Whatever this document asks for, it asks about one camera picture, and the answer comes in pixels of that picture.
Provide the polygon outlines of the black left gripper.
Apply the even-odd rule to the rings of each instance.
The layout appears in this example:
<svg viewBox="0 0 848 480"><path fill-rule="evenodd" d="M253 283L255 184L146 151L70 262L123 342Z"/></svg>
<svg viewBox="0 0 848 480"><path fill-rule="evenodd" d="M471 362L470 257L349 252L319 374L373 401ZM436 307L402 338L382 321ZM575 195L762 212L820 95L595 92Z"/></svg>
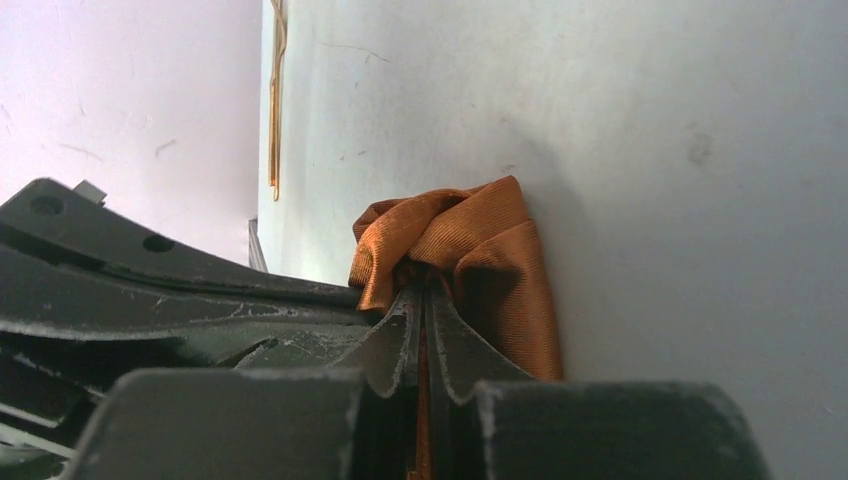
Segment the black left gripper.
<svg viewBox="0 0 848 480"><path fill-rule="evenodd" d="M126 374L199 365L189 336L248 324L371 327L359 290L187 246L50 178L1 207L1 432L61 457ZM45 253L47 258L36 255Z"/></svg>

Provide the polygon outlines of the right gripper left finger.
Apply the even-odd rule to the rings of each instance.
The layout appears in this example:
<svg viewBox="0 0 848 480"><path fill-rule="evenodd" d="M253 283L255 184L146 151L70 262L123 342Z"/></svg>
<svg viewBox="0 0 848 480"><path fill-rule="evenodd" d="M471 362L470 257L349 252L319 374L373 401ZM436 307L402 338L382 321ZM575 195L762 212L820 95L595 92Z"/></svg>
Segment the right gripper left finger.
<svg viewBox="0 0 848 480"><path fill-rule="evenodd" d="M96 408L69 479L403 479L423 291L316 368L144 369Z"/></svg>

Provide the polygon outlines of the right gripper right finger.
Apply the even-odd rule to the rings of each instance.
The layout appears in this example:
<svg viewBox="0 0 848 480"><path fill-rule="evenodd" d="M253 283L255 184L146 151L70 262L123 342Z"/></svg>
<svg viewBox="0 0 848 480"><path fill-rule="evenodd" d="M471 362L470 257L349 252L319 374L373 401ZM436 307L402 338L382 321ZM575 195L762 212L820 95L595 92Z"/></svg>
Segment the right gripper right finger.
<svg viewBox="0 0 848 480"><path fill-rule="evenodd" d="M436 479L767 479L737 405L692 382L543 382L427 286L429 448Z"/></svg>

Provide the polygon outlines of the orange cloth napkin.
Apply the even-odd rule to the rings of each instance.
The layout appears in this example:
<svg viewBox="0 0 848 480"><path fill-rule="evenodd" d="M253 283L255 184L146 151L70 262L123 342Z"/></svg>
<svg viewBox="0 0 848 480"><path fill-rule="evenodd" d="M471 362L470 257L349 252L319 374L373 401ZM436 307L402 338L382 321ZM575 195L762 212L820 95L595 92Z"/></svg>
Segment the orange cloth napkin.
<svg viewBox="0 0 848 480"><path fill-rule="evenodd" d="M518 181L369 206L349 282L380 321L343 357L364 387L356 479L552 479L563 369Z"/></svg>

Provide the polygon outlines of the wooden fork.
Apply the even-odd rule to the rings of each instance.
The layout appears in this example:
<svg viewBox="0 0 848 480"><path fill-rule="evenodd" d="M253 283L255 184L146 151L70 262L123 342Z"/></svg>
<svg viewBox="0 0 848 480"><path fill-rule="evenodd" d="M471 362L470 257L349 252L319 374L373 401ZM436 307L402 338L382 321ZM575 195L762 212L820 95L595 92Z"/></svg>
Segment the wooden fork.
<svg viewBox="0 0 848 480"><path fill-rule="evenodd" d="M272 51L271 74L269 80L269 138L268 138L268 176L272 191L272 201L277 202L280 195L280 164L282 142L282 68L287 46L286 16L283 2L271 0L272 8Z"/></svg>

